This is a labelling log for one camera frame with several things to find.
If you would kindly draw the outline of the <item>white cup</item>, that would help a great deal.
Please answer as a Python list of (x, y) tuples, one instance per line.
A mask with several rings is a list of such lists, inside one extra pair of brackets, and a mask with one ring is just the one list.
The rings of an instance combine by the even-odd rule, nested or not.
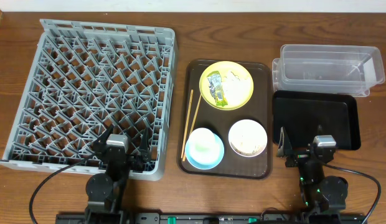
[(189, 136), (189, 147), (191, 157), (206, 156), (217, 148), (213, 132), (207, 128), (193, 130)]

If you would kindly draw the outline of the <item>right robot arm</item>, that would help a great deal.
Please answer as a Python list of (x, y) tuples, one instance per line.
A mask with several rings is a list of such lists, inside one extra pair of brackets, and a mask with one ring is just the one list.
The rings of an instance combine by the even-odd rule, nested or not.
[(281, 128), (277, 157), (286, 167), (299, 170), (301, 197), (306, 204), (296, 217), (300, 223), (341, 223), (340, 211), (346, 208), (347, 180), (324, 175), (323, 167), (334, 159), (336, 141), (331, 135), (315, 136), (306, 149), (294, 150), (286, 129)]

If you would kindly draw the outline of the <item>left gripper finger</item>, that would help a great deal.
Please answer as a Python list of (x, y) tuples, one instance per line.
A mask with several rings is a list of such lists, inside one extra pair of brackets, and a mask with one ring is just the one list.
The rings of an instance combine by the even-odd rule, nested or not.
[(149, 138), (148, 138), (149, 128), (145, 128), (143, 135), (141, 137), (141, 143), (139, 145), (139, 152), (142, 156), (149, 155)]
[(93, 151), (105, 151), (106, 150), (106, 141), (110, 137), (110, 134), (113, 133), (114, 126), (111, 124), (109, 128), (106, 129), (96, 140), (92, 142)]

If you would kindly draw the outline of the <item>yellow plate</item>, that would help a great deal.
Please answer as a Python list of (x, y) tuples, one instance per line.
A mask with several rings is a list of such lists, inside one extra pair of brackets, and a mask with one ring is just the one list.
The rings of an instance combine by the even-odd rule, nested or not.
[(245, 105), (253, 94), (253, 87), (250, 72), (231, 61), (210, 64), (199, 80), (201, 96), (219, 110), (235, 110)]

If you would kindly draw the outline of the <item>light blue bowl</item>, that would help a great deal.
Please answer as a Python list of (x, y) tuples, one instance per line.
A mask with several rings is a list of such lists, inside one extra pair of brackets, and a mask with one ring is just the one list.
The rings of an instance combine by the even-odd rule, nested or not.
[(225, 154), (225, 148), (219, 136), (214, 134), (214, 139), (213, 146), (215, 146), (215, 149), (200, 153), (197, 152), (194, 143), (190, 139), (187, 141), (185, 148), (186, 159), (193, 167), (200, 170), (209, 170), (220, 164)]

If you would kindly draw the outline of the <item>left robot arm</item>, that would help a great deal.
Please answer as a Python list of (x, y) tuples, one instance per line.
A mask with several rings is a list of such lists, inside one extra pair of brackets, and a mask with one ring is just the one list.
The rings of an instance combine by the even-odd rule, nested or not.
[(128, 153), (128, 138), (113, 134), (113, 126), (92, 143), (93, 152), (107, 167), (104, 173), (93, 175), (86, 184), (85, 223), (134, 222), (131, 212), (122, 209), (121, 203), (130, 172), (143, 172), (145, 163), (150, 160), (148, 134), (146, 128), (139, 147), (131, 154)]

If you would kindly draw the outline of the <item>green snack wrapper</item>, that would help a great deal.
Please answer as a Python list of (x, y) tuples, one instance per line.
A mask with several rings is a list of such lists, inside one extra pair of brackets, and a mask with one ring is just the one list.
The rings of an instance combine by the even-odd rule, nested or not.
[(228, 102), (224, 95), (224, 89), (222, 86), (222, 77), (219, 71), (211, 72), (207, 75), (207, 80), (209, 82), (209, 90), (212, 98), (215, 100), (216, 106), (226, 106)]

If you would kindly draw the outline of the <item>white pink bowl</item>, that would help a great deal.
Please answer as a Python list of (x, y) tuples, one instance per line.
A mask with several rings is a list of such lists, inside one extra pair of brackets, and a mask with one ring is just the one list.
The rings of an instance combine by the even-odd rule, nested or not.
[(231, 126), (228, 132), (228, 143), (240, 156), (255, 157), (265, 151), (268, 136), (259, 122), (242, 119)]

